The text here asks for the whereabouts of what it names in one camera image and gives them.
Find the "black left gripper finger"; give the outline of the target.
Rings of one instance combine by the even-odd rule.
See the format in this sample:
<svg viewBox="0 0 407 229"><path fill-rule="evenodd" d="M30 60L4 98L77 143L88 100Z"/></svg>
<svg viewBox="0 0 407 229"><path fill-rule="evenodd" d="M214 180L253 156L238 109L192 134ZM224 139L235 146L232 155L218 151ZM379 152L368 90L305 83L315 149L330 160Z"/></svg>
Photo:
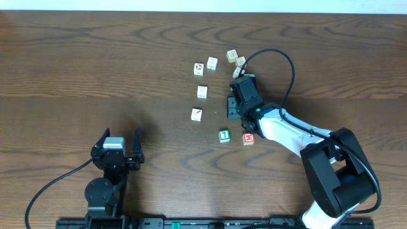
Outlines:
<svg viewBox="0 0 407 229"><path fill-rule="evenodd" d="M95 147L95 148L103 148L104 141L105 141L106 138L109 137L109 136L110 136L110 130L109 130L109 128L107 128L107 129L104 131L102 137L96 142L96 144L95 144L94 147Z"/></svg>
<svg viewBox="0 0 407 229"><path fill-rule="evenodd" d="M134 132L134 141L132 145L133 156L142 159L142 146L139 139L139 131L136 129Z"/></svg>

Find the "red M wooden block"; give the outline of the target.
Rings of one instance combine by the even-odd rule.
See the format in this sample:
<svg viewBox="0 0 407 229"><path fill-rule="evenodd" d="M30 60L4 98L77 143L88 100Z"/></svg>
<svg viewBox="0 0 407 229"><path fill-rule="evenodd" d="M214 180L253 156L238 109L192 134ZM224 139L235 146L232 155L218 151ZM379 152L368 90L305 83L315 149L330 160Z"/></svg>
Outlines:
<svg viewBox="0 0 407 229"><path fill-rule="evenodd" d="M243 144L246 145L253 145L255 143L254 134L251 133L244 133L242 135Z"/></svg>

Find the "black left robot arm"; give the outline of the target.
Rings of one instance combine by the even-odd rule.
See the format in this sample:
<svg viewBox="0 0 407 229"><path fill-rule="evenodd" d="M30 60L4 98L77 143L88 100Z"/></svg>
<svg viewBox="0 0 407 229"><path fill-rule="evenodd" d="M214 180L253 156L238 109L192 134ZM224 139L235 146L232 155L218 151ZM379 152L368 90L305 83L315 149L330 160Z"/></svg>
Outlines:
<svg viewBox="0 0 407 229"><path fill-rule="evenodd" d="M133 217L123 213L128 173L140 170L145 160L137 130L131 153L125 155L124 138L111 137L109 129L93 146L93 164L103 171L103 176L93 179L85 188L88 202L85 228L127 229L137 225Z"/></svg>

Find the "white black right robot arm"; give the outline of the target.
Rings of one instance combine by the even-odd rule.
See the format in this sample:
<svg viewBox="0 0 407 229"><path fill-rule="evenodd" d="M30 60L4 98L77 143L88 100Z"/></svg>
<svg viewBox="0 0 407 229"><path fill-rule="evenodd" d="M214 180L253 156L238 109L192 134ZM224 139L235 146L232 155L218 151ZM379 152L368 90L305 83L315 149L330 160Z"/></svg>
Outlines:
<svg viewBox="0 0 407 229"><path fill-rule="evenodd" d="M301 217L306 228L334 228L379 193L378 179L352 131L316 128L281 106L266 103L256 80L248 75L232 81L230 88L246 131L275 141L301 158L314 198Z"/></svg>

